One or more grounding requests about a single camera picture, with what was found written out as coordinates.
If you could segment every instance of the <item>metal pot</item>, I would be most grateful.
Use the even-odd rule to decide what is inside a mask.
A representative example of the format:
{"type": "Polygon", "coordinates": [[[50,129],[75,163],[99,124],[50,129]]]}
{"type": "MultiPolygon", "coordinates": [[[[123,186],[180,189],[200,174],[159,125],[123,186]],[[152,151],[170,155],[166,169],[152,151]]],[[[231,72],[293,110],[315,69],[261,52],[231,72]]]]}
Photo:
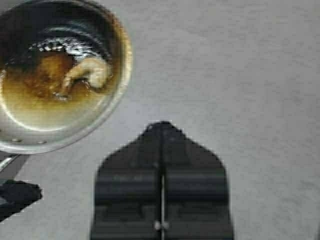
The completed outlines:
{"type": "Polygon", "coordinates": [[[41,111],[37,118],[34,109],[19,109],[23,105],[19,97],[13,114],[0,82],[0,151],[40,154],[80,140],[107,119],[128,86],[133,64],[128,34],[113,13],[89,0],[31,0],[7,10],[0,16],[0,61],[6,63],[28,47],[54,38],[77,39],[106,60],[116,59],[111,90],[95,105],[84,101],[69,107],[73,114],[62,107],[50,118],[41,111]]]}

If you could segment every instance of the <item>gray countertop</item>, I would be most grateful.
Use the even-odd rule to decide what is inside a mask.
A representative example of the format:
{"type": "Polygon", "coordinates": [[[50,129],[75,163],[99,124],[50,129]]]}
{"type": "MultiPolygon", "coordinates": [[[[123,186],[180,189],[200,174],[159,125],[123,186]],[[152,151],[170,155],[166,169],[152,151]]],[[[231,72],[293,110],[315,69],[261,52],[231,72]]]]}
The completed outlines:
{"type": "Polygon", "coordinates": [[[226,166],[238,240],[313,240],[320,222],[320,2],[100,0],[127,26],[131,85],[94,133],[33,155],[17,179],[44,198],[1,240],[87,240],[95,173],[169,120],[226,166]]]}

